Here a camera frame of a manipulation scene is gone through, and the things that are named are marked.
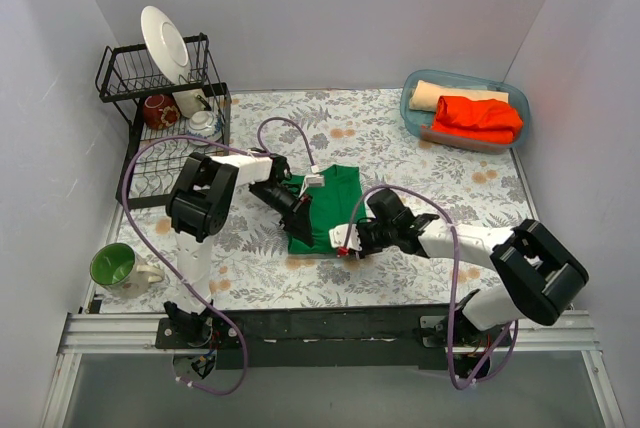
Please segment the green t shirt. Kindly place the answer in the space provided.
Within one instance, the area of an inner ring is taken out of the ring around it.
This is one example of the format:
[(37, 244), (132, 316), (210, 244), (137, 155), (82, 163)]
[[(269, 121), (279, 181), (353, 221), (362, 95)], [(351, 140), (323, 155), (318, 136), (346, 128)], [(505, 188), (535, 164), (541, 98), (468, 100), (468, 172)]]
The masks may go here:
[(312, 198), (310, 220), (314, 245), (309, 247), (289, 235), (289, 255), (311, 257), (335, 254), (329, 231), (349, 222), (354, 205), (362, 195), (358, 167), (334, 164), (321, 171), (320, 175), (324, 177), (324, 185), (309, 187), (305, 191)]

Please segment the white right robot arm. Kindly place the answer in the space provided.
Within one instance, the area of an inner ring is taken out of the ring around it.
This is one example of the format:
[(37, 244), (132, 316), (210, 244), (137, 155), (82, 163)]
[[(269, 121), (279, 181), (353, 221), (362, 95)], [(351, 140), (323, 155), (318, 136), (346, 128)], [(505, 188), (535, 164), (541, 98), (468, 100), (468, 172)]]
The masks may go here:
[(396, 247), (408, 255), (490, 269), (500, 278), (499, 285), (455, 302), (429, 328), (432, 338), (471, 346), (512, 321), (552, 326), (589, 281), (583, 265), (537, 220), (510, 228), (456, 224), (442, 211), (414, 214), (389, 187), (375, 191), (367, 204), (371, 217), (352, 218), (338, 236), (340, 253), (363, 258)]

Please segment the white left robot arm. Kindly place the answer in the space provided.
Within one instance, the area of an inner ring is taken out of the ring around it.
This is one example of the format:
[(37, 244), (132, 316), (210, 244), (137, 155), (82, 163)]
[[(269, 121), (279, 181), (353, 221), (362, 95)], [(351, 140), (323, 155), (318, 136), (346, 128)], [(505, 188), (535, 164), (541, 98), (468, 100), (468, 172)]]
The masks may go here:
[(251, 194), (281, 216), (280, 225), (292, 238), (314, 245), (311, 197), (285, 186), (291, 171), (284, 156), (253, 151), (247, 155), (188, 158), (170, 193), (166, 214), (176, 234), (179, 295), (164, 304), (175, 333), (190, 347), (205, 346), (213, 334), (206, 318), (211, 301), (210, 264), (214, 236), (224, 227), (235, 190)]

